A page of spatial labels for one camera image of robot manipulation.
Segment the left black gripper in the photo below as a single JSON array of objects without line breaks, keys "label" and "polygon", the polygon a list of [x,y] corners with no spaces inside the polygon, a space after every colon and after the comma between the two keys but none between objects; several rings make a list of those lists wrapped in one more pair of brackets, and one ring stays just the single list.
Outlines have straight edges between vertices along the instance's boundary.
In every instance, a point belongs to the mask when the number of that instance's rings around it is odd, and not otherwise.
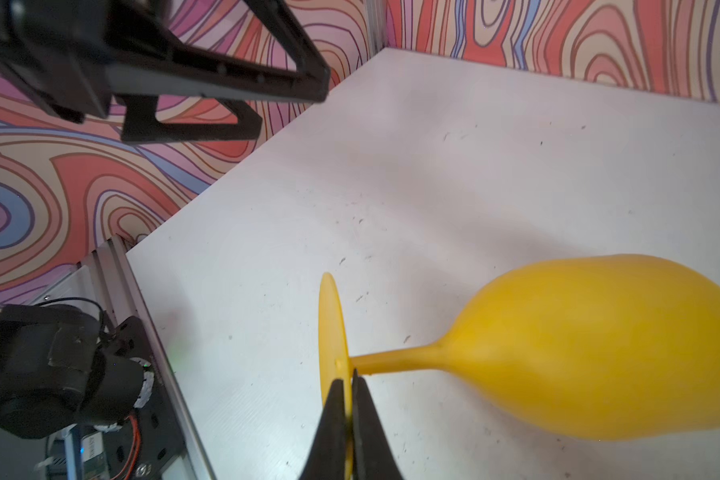
[{"label": "left black gripper", "polygon": [[167,1],[0,1],[0,75],[45,113],[72,123],[126,108],[126,144],[256,140],[261,116],[241,100],[211,99],[233,123],[163,122],[157,96],[127,95],[120,53],[148,43]]}]

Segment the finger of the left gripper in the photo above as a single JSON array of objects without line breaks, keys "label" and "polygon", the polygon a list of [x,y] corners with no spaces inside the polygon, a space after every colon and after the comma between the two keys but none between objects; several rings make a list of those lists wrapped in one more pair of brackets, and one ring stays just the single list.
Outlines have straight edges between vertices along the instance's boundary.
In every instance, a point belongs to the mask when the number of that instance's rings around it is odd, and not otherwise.
[{"label": "finger of the left gripper", "polygon": [[115,95],[173,95],[230,100],[322,103],[330,68],[283,1],[246,5],[294,62],[277,69],[182,43],[161,20],[132,1],[112,1],[105,41]]}]

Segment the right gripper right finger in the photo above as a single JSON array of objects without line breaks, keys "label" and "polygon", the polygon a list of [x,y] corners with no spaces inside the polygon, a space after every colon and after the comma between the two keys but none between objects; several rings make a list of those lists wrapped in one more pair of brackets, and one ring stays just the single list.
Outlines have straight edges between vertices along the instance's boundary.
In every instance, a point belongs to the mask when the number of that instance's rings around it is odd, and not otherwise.
[{"label": "right gripper right finger", "polygon": [[366,380],[353,372],[352,432],[353,478],[359,480],[403,480],[381,424]]}]

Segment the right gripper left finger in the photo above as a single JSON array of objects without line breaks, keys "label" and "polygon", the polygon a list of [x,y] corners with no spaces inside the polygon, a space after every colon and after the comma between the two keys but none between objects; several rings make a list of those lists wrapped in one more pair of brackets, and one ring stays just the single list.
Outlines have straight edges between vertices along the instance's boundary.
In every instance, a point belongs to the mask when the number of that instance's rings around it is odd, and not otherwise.
[{"label": "right gripper left finger", "polygon": [[313,443],[300,480],[344,480],[347,458],[347,420],[344,382],[329,388]]}]

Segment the yellow wine glass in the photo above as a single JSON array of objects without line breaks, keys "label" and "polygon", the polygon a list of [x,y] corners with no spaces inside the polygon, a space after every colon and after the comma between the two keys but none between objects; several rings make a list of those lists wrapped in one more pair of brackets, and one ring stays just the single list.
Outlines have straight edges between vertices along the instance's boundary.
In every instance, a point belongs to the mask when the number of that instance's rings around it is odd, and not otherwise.
[{"label": "yellow wine glass", "polygon": [[423,344],[351,353],[318,300],[322,402],[369,387],[402,476],[720,479],[720,286],[646,255],[550,260],[491,280]]}]

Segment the aluminium frame rail base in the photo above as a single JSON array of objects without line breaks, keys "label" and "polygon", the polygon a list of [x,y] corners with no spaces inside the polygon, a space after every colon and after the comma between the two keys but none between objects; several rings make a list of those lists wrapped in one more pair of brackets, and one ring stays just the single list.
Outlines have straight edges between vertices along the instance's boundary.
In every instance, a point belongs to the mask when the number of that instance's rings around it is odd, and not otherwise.
[{"label": "aluminium frame rail base", "polygon": [[104,241],[35,298],[35,304],[74,305],[97,316],[105,310],[111,353],[143,365],[154,380],[151,397],[117,431],[72,426],[62,432],[66,478],[81,479],[94,461],[111,479],[212,479],[215,476],[180,391],[158,328],[127,259],[128,243]]}]

